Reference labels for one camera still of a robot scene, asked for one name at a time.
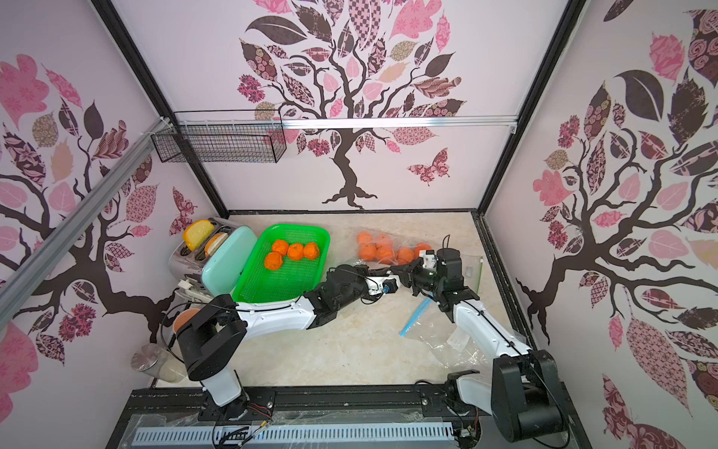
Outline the orange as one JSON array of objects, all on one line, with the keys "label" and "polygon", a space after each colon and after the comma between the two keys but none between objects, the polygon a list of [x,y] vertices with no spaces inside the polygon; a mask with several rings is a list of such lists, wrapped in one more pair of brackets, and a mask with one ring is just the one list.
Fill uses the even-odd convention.
[{"label": "orange", "polygon": [[316,242],[307,243],[303,247],[303,256],[308,260],[316,260],[320,257],[321,250]]},{"label": "orange", "polygon": [[293,261],[300,261],[304,256],[304,245],[302,243],[291,244],[287,249],[287,257]]},{"label": "orange", "polygon": [[272,243],[271,251],[273,253],[280,254],[281,256],[287,256],[290,244],[284,239],[277,239]]},{"label": "orange", "polygon": [[277,253],[269,253],[264,259],[264,267],[269,271],[278,271],[282,268],[283,256]]}]

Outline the blue zip clear bag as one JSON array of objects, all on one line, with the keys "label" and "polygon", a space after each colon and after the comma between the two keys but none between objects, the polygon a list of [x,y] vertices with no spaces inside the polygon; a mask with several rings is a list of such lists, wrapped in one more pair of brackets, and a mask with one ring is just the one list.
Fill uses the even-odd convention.
[{"label": "blue zip clear bag", "polygon": [[422,342],[444,368],[490,368],[488,358],[469,334],[453,324],[430,297],[422,298],[399,336]]}]

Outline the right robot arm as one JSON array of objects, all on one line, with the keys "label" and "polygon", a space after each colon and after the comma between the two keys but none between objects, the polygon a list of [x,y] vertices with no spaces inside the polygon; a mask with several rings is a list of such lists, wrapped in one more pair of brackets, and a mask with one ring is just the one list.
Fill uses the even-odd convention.
[{"label": "right robot arm", "polygon": [[489,381],[476,373],[461,374],[454,380],[462,402],[492,415],[510,443],[570,433],[555,361],[547,352],[517,340],[491,316],[479,295],[465,285],[456,261],[439,262],[432,271],[417,259],[395,271],[403,286],[415,296],[427,293],[492,359]]}]

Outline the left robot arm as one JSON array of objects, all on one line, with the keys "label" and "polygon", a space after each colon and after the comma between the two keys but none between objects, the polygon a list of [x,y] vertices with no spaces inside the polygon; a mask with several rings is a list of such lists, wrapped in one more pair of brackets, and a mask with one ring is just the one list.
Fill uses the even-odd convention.
[{"label": "left robot arm", "polygon": [[381,299],[398,291],[398,277],[366,266],[340,265],[316,288],[279,306],[242,305],[230,295],[215,297],[199,309],[180,314],[174,332],[188,377],[222,408],[245,400],[230,361],[241,342],[288,330],[321,327],[362,299]]}]

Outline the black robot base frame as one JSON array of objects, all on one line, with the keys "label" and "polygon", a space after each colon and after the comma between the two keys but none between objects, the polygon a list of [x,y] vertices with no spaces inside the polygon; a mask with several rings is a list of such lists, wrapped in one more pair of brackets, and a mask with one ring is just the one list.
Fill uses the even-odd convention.
[{"label": "black robot base frame", "polygon": [[199,387],[135,390],[108,441],[131,448],[137,428],[319,425],[365,423],[450,423],[454,441],[443,443],[293,443],[220,448],[510,448],[485,411],[462,402],[453,373],[442,384],[419,380],[405,385],[246,387],[245,400],[214,405]]}]

